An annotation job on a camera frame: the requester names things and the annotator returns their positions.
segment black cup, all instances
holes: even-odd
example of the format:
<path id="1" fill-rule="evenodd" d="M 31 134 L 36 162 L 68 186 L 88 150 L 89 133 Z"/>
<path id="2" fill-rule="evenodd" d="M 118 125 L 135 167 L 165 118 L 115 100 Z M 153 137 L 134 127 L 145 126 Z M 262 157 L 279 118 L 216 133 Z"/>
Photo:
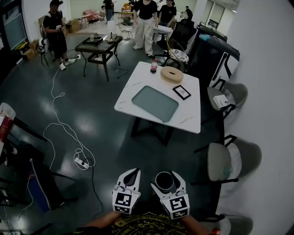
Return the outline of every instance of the black cup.
<path id="1" fill-rule="evenodd" d="M 155 183 L 163 192 L 167 192 L 174 185 L 174 178 L 170 173 L 163 171 L 157 174 Z"/>

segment beige round object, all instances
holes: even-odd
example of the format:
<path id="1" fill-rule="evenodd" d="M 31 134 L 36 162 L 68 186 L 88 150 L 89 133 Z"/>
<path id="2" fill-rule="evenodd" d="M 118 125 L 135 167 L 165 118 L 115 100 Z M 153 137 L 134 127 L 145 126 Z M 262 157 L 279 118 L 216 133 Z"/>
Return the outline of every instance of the beige round object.
<path id="1" fill-rule="evenodd" d="M 169 83 L 180 83 L 183 80 L 184 74 L 173 67 L 165 66 L 161 69 L 161 78 Z"/>

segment green tray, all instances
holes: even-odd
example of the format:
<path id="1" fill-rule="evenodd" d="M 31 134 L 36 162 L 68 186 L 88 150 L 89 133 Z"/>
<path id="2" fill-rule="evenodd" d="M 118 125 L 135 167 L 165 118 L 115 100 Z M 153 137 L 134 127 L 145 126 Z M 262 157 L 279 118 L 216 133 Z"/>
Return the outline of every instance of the green tray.
<path id="1" fill-rule="evenodd" d="M 160 91 L 144 86 L 132 99 L 139 106 L 165 123 L 174 115 L 179 103 Z"/>

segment white book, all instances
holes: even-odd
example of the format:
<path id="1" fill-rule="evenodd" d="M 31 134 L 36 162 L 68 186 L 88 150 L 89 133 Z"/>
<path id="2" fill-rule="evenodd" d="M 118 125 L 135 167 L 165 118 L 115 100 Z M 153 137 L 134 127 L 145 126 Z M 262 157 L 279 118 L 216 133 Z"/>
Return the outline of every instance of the white book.
<path id="1" fill-rule="evenodd" d="M 213 100 L 219 109 L 230 105 L 230 102 L 227 100 L 225 95 L 217 95 L 213 97 Z"/>

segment ceiling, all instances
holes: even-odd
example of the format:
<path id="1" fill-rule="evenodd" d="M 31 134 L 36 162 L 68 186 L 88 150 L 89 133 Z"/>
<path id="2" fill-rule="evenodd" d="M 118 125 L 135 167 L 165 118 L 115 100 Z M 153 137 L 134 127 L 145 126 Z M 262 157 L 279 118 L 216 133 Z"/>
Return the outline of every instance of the ceiling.
<path id="1" fill-rule="evenodd" d="M 211 0 L 219 5 L 229 8 L 229 9 L 237 9 L 239 6 L 240 0 Z"/>

